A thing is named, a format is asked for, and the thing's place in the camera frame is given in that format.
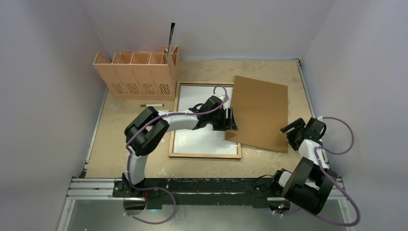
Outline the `brown cardboard backing board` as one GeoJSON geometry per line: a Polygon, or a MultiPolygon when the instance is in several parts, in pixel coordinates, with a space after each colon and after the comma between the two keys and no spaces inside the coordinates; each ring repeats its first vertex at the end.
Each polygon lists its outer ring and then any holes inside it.
{"type": "Polygon", "coordinates": [[[227,131],[232,142],[287,153],[286,136],[280,129],[288,125],[286,85],[235,76],[230,103],[237,131],[227,131]]]}

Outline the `wooden picture frame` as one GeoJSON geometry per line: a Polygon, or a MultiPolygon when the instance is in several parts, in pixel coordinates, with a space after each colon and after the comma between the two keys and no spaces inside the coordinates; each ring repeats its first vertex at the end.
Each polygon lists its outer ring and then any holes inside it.
{"type": "MultiPolygon", "coordinates": [[[[232,96],[232,88],[233,88],[233,82],[205,82],[205,81],[180,81],[177,83],[177,88],[176,88],[176,98],[175,98],[175,103],[174,103],[174,111],[177,110],[177,104],[179,100],[179,91],[180,91],[180,86],[182,84],[187,84],[187,85],[214,85],[214,90],[213,93],[216,94],[217,96],[225,94],[225,91],[219,87],[219,85],[222,85],[226,88],[226,92],[229,97],[232,96]]],[[[199,155],[194,155],[194,154],[175,154],[172,152],[173,150],[173,141],[174,141],[174,131],[170,132],[170,145],[169,145],[169,157],[176,158],[176,157],[181,157],[181,158],[216,158],[216,159],[241,159],[242,157],[242,145],[240,143],[238,144],[238,154],[237,155],[216,155],[216,154],[199,154],[199,155]]]]}

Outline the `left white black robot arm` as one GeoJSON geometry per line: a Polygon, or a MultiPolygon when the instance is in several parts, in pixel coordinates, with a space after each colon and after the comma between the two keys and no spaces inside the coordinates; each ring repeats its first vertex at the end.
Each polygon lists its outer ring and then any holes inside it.
{"type": "Polygon", "coordinates": [[[124,172],[125,191],[132,197],[143,192],[147,158],[164,135],[177,130],[198,130],[211,125],[214,131],[238,130],[233,109],[226,107],[227,96],[212,95],[185,111],[162,113],[146,107],[125,129],[126,149],[129,153],[124,172]]]}

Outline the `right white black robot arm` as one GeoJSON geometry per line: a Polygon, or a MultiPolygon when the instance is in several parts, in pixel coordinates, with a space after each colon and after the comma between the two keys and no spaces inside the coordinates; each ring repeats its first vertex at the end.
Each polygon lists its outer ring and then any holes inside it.
{"type": "Polygon", "coordinates": [[[321,212],[332,191],[333,183],[329,178],[337,179],[337,174],[322,160],[323,154],[314,153],[322,145],[326,128],[325,123],[313,117],[307,123],[299,118],[281,128],[301,160],[293,172],[278,170],[270,183],[274,195],[282,196],[313,215],[321,212]]]}

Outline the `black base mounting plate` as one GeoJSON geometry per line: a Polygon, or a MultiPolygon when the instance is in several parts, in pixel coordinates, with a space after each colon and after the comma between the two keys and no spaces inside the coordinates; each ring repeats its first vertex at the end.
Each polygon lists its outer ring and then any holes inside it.
{"type": "Polygon", "coordinates": [[[145,178],[134,187],[125,179],[114,181],[114,198],[145,200],[147,209],[163,205],[233,205],[268,208],[286,213],[291,203],[271,176],[258,178],[145,178]]]}

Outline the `red capped white marker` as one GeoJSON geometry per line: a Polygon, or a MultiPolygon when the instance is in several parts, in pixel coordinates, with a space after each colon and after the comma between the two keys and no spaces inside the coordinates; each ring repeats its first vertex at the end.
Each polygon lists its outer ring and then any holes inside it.
{"type": "Polygon", "coordinates": [[[140,107],[163,107],[164,104],[141,104],[140,107]]]}

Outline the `orange perforated organizer rack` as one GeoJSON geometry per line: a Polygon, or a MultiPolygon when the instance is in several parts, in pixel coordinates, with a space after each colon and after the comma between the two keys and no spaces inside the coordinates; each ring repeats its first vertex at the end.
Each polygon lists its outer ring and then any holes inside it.
{"type": "Polygon", "coordinates": [[[93,66],[117,99],[173,100],[176,95],[179,48],[162,51],[116,52],[108,59],[102,52],[93,66]]]}

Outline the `black flat strip in rack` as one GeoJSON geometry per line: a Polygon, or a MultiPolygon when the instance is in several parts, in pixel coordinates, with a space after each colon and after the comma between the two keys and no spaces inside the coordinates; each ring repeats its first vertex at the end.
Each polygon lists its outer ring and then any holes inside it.
{"type": "Polygon", "coordinates": [[[166,64],[168,64],[168,62],[170,60],[171,53],[172,53],[172,40],[173,40],[175,25],[176,25],[176,23],[174,23],[174,22],[171,23],[169,39],[168,39],[168,45],[167,45],[167,52],[166,52],[166,64]]]}

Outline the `aluminium rail frame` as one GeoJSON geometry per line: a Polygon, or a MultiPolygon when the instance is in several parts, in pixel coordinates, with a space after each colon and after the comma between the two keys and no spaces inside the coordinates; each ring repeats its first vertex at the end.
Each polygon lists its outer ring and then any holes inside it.
{"type": "MultiPolygon", "coordinates": [[[[182,61],[178,64],[178,82],[232,82],[235,76],[286,85],[288,87],[288,121],[309,119],[314,115],[307,99],[299,61],[182,61]]],[[[95,126],[84,173],[73,179],[67,200],[117,200],[113,197],[114,181],[119,180],[126,165],[123,131],[141,111],[135,100],[119,100],[107,92],[95,126]]],[[[168,156],[170,134],[149,156],[148,178],[258,178],[272,175],[281,168],[294,169],[300,156],[243,146],[241,160],[172,158],[168,156]]]]}

